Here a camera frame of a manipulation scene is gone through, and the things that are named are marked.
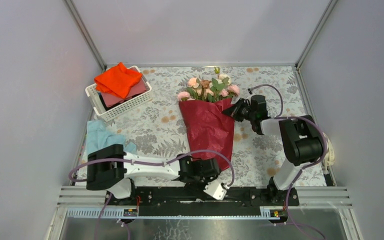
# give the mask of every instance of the white basket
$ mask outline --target white basket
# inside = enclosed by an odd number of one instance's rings
[[[139,73],[141,72],[137,66],[131,66],[131,67],[129,67],[129,69],[133,69]],[[123,102],[122,104],[111,108],[108,111],[105,111],[105,108],[101,102],[101,99],[99,97],[99,91],[97,91],[97,89],[96,89],[97,84],[94,83],[94,84],[86,87],[85,91],[86,91],[87,98],[89,99],[90,104],[92,104],[93,110],[95,111],[98,118],[104,120],[105,122],[108,122],[108,121],[113,120],[116,117],[120,116],[121,114],[123,114],[129,110],[132,110],[132,109],[136,108],[137,106],[140,106],[140,105],[152,100],[152,94],[151,94],[152,87],[151,87],[151,85],[149,84],[149,82],[147,81],[145,76],[143,76],[143,75],[142,75],[141,80],[145,83],[146,92],[144,92],[138,96],[135,96],[132,99],[127,100],[127,101]]]

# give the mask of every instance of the blue cloth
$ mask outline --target blue cloth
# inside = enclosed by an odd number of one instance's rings
[[[123,144],[124,151],[136,153],[136,145],[132,142],[126,144],[126,137],[107,130],[101,120],[87,122],[86,151],[87,155],[113,144]]]

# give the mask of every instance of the bouquet wrapper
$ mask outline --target bouquet wrapper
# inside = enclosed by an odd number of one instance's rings
[[[179,102],[191,151],[214,150],[232,160],[235,120],[222,114],[223,110],[232,106],[231,102],[231,98],[214,103],[200,100]],[[215,158],[222,171],[229,168],[229,164],[214,153],[200,152],[192,157],[203,160]]]

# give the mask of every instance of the patterned table cover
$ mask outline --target patterned table cover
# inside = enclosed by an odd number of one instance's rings
[[[107,129],[126,136],[127,143],[137,145],[137,154],[142,156],[172,158],[189,152],[186,127],[179,110],[177,94],[183,91],[189,78],[207,80],[215,77],[212,67],[143,67],[140,69],[152,86],[153,99],[128,113],[107,122]],[[241,89],[240,97],[249,96],[247,88],[260,84],[271,84],[279,89],[284,101],[283,116],[305,114],[303,102],[291,66],[222,67],[221,73],[228,74],[232,82]],[[278,94],[269,87],[257,89],[254,93],[266,96],[269,115],[280,111]],[[80,156],[80,163],[87,162],[86,147]],[[249,122],[236,122],[232,164],[235,171],[235,187],[265,187],[270,177],[280,169],[285,154],[280,137],[260,136],[254,133]],[[78,171],[78,178],[86,178],[87,167]],[[219,178],[230,182],[230,169]],[[136,186],[174,187],[183,186],[178,181],[156,177],[136,177]],[[326,186],[321,165],[307,168],[298,179],[297,186]]]

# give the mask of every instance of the gray wall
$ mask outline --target gray wall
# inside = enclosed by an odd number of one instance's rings
[[[62,0],[0,0],[0,240],[43,238],[98,73]]]
[[[295,63],[329,0],[75,0],[108,64]]]
[[[364,239],[384,239],[384,1],[339,1],[302,74]]]

